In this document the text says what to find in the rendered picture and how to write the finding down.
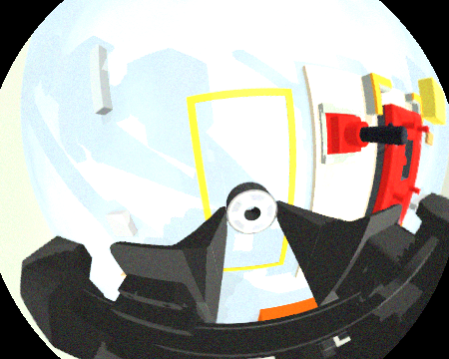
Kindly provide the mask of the yellow rectangular outline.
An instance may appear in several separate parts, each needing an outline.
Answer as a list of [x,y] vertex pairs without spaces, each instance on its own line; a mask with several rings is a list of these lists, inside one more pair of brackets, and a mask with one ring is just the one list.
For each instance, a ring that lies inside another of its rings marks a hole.
[[[249,97],[249,96],[285,96],[285,102],[287,103],[287,118],[288,118],[288,139],[289,139],[289,183],[288,183],[288,203],[295,203],[295,187],[296,187],[296,127],[295,127],[295,112],[293,111],[293,98],[292,89],[288,88],[251,88],[251,89],[239,89],[239,91],[224,91],[224,92],[209,92],[203,95],[188,96],[188,111],[189,111],[189,123],[192,131],[192,143],[194,148],[194,156],[196,156],[196,169],[198,183],[200,184],[200,192],[202,199],[202,206],[204,207],[205,219],[208,219],[212,212],[210,211],[208,188],[206,187],[204,163],[202,163],[201,156],[201,140],[200,132],[198,132],[197,125],[197,112],[194,105],[196,103],[204,103],[205,101],[219,100],[219,99],[233,99],[233,97]],[[248,267],[225,267],[224,271],[238,271],[238,270],[253,270],[254,268],[265,268],[272,266],[280,266],[284,264],[284,256],[287,252],[287,239],[283,236],[283,247],[281,248],[281,255],[279,262],[272,264],[260,264],[259,266]]]

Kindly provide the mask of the white flat bar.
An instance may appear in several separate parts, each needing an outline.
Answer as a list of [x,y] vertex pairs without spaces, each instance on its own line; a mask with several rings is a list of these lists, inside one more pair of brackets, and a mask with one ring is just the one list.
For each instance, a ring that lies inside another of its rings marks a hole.
[[419,199],[425,198],[425,195],[428,195],[428,194],[417,195],[416,199],[413,199],[412,203],[409,203],[409,208],[413,208],[413,211],[416,211],[417,203],[419,203]]

